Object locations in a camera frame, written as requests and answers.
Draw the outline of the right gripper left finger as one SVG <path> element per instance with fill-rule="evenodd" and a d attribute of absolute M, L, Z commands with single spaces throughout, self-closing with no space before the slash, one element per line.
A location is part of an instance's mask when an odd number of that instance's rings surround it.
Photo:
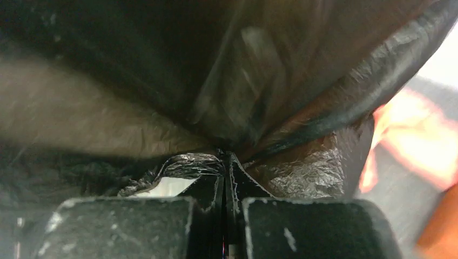
<path fill-rule="evenodd" d="M 67 200 L 36 258 L 222 258 L 223 190 L 203 175 L 175 197 Z"/>

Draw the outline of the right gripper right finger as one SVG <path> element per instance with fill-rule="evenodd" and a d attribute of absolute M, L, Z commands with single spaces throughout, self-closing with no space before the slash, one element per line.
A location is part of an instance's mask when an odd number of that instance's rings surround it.
<path fill-rule="evenodd" d="M 226 154 L 227 258 L 401 258 L 384 213 L 362 199 L 276 198 Z"/>

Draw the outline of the black plastic trash bag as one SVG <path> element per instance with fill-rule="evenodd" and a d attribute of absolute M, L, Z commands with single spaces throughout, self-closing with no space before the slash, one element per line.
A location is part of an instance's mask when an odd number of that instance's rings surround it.
<path fill-rule="evenodd" d="M 1 1 L 1 212 L 128 196 L 234 152 L 274 195 L 348 197 L 369 114 L 457 1 Z"/>

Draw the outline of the orange wooden compartment tray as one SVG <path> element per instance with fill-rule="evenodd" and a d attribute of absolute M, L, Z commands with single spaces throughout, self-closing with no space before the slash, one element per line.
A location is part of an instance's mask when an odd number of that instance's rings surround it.
<path fill-rule="evenodd" d="M 416 247 L 425 258 L 457 259 L 457 185 L 441 198 Z"/>

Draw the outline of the pink crumpled cloth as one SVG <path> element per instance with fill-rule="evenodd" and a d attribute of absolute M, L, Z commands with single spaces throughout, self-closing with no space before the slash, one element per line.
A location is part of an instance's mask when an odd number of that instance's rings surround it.
<path fill-rule="evenodd" d="M 457 121 L 448 119 L 432 101 L 402 90 L 373 116 L 372 145 L 359 180 L 362 192 L 371 190 L 378 181 L 377 145 L 440 190 L 457 183 Z"/>

